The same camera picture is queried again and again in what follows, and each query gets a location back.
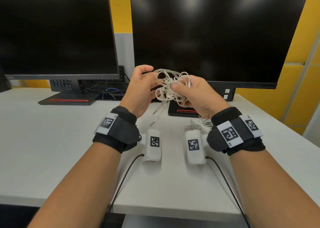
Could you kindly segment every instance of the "white sensor device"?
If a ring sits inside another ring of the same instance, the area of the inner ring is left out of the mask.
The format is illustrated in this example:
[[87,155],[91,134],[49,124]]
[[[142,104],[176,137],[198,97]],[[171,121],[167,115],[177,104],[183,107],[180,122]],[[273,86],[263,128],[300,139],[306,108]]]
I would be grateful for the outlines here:
[[209,146],[207,134],[202,135],[200,130],[190,130],[185,132],[186,153],[188,162],[192,165],[201,165],[207,162],[204,147]]
[[144,157],[142,162],[158,162],[162,157],[161,150],[161,135],[159,130],[148,129],[147,133],[141,134],[141,141],[138,142],[142,145],[142,154]]

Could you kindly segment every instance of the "hand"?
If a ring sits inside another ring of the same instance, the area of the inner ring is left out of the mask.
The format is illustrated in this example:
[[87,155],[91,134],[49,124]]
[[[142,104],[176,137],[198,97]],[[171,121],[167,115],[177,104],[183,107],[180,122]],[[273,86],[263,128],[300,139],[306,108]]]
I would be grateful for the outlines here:
[[156,97],[155,90],[150,90],[158,85],[157,73],[142,74],[152,70],[153,67],[149,65],[140,65],[134,69],[128,89],[120,103],[120,106],[125,107],[137,118],[146,112],[151,100]]
[[186,96],[184,107],[193,107],[202,117],[211,118],[230,105],[203,78],[190,75],[192,87],[174,84],[172,89]]

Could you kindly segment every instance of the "white desk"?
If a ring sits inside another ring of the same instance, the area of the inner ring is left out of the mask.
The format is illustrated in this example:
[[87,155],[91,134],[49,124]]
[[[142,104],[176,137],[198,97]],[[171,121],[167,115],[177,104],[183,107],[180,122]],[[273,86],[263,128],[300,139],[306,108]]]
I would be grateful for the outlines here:
[[[37,104],[53,94],[50,89],[31,88],[0,93],[1,204],[41,206],[89,148],[102,117],[119,104]],[[236,95],[231,104],[254,119],[269,152],[320,205],[320,149],[241,96]],[[149,128],[157,106],[151,104],[138,119],[141,133]],[[189,121],[163,112],[153,126],[162,134],[162,161],[136,161],[114,203],[114,212],[213,221],[241,219],[214,163],[187,163],[184,126]],[[119,179],[140,151],[136,147],[122,155]],[[211,149],[207,155],[217,160],[235,190],[228,156]]]

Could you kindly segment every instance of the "forearm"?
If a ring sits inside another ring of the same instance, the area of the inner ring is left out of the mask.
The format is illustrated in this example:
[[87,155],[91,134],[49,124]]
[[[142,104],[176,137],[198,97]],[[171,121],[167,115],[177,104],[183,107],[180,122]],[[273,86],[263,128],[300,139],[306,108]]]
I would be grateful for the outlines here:
[[28,228],[98,227],[114,193],[121,154],[93,143],[63,178]]
[[230,157],[246,214],[254,227],[318,227],[320,208],[268,151]]

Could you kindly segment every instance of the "black monitor screen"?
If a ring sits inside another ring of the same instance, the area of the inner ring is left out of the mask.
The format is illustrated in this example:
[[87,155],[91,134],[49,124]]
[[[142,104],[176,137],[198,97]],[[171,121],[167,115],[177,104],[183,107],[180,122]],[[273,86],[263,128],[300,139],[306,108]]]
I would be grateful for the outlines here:
[[135,66],[277,83],[305,0],[131,0]]
[[118,74],[109,0],[0,0],[7,75]]

